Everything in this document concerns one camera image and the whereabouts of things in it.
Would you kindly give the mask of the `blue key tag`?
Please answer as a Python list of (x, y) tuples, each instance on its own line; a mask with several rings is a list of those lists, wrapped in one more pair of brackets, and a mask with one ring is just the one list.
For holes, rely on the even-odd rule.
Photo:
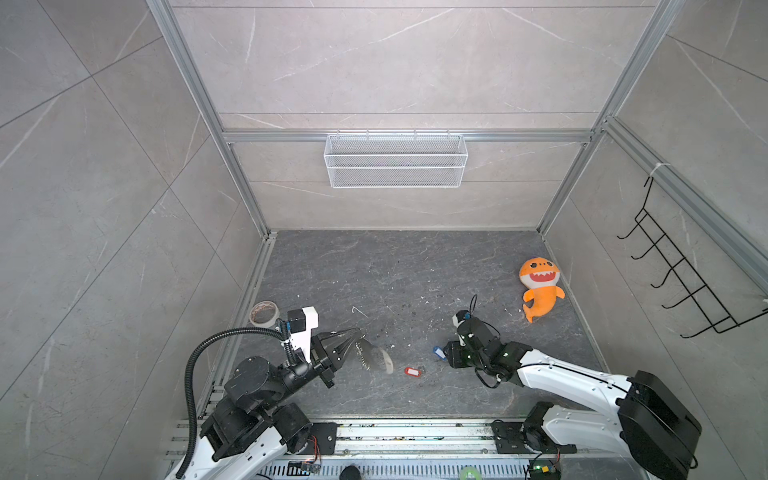
[(442, 361), (446, 361), (446, 360), (447, 360), (446, 354), (445, 354), (445, 352), (443, 351), (443, 349), (442, 349), (441, 347), (439, 347), (439, 346), (435, 346), (435, 347), (433, 348), (433, 353), (434, 353), (434, 354), (435, 354), (435, 355), (436, 355), (436, 356), (437, 356), (439, 359), (441, 359)]

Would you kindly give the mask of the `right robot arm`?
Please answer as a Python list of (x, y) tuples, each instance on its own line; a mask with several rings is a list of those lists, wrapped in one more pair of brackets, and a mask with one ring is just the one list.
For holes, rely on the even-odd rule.
[(628, 455), (658, 479), (685, 479), (698, 468), (702, 426), (656, 375), (631, 376), (561, 361), (529, 345), (501, 341), (492, 326), (459, 311), (457, 338), (443, 347), (454, 369), (472, 369), (489, 389), (503, 383), (541, 390), (579, 404), (568, 409), (539, 402), (520, 434), (537, 453), (590, 447)]

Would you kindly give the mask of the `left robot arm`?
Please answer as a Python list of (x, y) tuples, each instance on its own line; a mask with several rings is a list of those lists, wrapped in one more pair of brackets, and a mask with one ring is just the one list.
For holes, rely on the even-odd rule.
[[(225, 383), (224, 397), (199, 425), (193, 380), (197, 361), (217, 341), (239, 335), (278, 340), (287, 362), (275, 366), (260, 356), (240, 362)], [(309, 337), (308, 357), (292, 339), (295, 335), (286, 322), (272, 329), (238, 327), (218, 332), (195, 347), (184, 370), (188, 443), (169, 479), (212, 479), (221, 474), (246, 479), (276, 456), (301, 451), (310, 440), (312, 423), (286, 400), (316, 378), (332, 387), (335, 373), (364, 334), (358, 328), (314, 334)]]

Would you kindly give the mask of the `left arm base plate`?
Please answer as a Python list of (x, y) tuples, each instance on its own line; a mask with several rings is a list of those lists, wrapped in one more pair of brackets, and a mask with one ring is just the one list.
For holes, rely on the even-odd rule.
[(333, 422), (314, 423), (310, 429), (300, 432), (289, 442), (287, 452), (310, 457), (333, 455), (337, 443), (339, 425)]

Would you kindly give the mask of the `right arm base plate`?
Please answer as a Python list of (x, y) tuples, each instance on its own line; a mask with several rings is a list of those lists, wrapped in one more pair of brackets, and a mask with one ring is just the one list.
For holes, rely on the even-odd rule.
[(499, 454), (575, 454), (578, 452), (573, 444), (555, 443), (539, 426), (524, 422), (494, 420), (490, 427)]

